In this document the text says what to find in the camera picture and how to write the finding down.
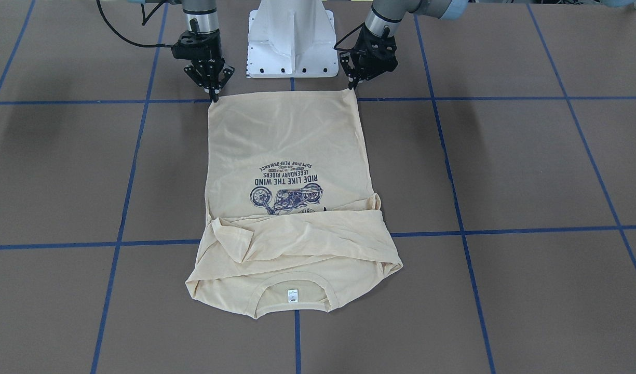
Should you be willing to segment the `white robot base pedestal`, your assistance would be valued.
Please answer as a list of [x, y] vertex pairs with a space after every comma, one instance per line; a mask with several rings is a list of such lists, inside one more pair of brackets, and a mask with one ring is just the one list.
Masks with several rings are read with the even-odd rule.
[[327, 78], [339, 73], [334, 14], [322, 1], [261, 1], [249, 12], [249, 78]]

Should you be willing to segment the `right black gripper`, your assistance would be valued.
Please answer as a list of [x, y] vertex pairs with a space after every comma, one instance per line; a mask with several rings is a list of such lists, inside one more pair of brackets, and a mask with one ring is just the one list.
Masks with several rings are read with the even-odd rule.
[[[183, 71], [197, 87], [207, 92], [211, 102], [218, 102], [218, 94], [232, 78], [235, 69], [225, 65], [221, 54], [220, 30], [210, 33], [185, 31], [171, 46], [173, 57], [191, 61]], [[215, 88], [205, 78], [215, 78]]]

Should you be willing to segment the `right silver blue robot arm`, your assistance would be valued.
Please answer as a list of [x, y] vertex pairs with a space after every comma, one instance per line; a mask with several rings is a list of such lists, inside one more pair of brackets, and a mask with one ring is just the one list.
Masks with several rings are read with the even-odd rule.
[[220, 91], [235, 73], [227, 65], [221, 50], [220, 24], [216, 1], [137, 1], [137, 3], [172, 3], [182, 5], [186, 31], [170, 46], [175, 59], [189, 61], [183, 70], [195, 85], [218, 102]]

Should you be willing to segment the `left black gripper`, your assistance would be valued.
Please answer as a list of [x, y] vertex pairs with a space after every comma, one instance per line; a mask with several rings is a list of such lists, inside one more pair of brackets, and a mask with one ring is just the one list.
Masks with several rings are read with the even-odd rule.
[[382, 36], [377, 36], [362, 23], [346, 34], [340, 43], [356, 31], [359, 34], [353, 47], [340, 49], [340, 64], [348, 77], [350, 90], [355, 90], [360, 81], [370, 81], [380, 74], [394, 71], [398, 66], [396, 41], [388, 26], [384, 27]]

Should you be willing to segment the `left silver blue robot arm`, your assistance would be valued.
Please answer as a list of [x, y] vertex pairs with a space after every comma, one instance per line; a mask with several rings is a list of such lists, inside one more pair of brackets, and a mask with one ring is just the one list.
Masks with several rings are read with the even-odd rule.
[[468, 1], [374, 1], [365, 21], [334, 45], [348, 77], [348, 88], [370, 81], [398, 66], [396, 31], [407, 14], [443, 20], [459, 18]]

